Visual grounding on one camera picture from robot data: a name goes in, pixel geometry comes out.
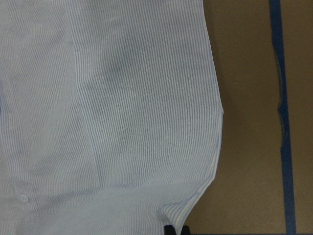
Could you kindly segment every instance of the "garment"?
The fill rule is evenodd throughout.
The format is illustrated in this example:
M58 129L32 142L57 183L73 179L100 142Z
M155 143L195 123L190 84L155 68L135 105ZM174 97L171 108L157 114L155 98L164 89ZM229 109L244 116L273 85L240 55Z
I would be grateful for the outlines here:
M0 234L180 234L223 108L202 0L0 1Z

